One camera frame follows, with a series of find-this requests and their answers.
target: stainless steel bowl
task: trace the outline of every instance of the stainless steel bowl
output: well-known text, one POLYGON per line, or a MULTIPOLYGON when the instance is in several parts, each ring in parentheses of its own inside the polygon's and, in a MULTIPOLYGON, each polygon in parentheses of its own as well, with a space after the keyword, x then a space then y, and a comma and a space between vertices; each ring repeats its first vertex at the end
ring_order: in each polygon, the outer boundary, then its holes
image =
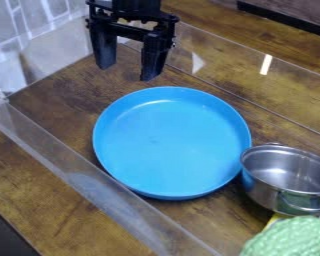
POLYGON ((320 157, 277 144, 252 147, 241 155, 248 196, 287 215, 320 214, 320 157))

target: blue plastic plate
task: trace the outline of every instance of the blue plastic plate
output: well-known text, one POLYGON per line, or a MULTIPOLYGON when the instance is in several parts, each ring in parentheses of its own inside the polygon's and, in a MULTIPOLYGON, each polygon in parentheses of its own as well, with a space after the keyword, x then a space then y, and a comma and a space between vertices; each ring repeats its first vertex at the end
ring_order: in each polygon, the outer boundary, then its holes
POLYGON ((237 111, 184 87, 128 94, 104 110, 93 130, 105 170, 134 192, 166 200, 202 196, 228 183, 249 147, 237 111))

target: wooden table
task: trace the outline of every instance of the wooden table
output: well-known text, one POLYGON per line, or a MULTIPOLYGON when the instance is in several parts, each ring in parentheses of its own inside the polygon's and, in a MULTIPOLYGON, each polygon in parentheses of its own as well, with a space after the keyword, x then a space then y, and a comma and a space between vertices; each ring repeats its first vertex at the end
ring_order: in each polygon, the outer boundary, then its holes
MULTIPOLYGON (((192 25, 320 72, 320 37, 209 1, 165 0, 162 6, 192 25)), ((10 97, 10 104, 94 164, 90 136, 102 109, 126 93, 165 84, 184 84, 228 101, 244 115, 254 144, 280 141, 320 154, 317 104, 315 116, 301 119, 307 127, 316 128, 313 132, 238 97, 244 88, 237 84, 228 93, 170 67, 150 82, 140 82, 136 58, 133 50, 120 47, 118 64, 105 72, 90 56, 10 97)), ((237 255, 272 215, 246 198, 237 179, 196 200, 145 200, 222 255, 237 255)), ((153 255, 1 132, 0 214, 42 255, 153 255)))

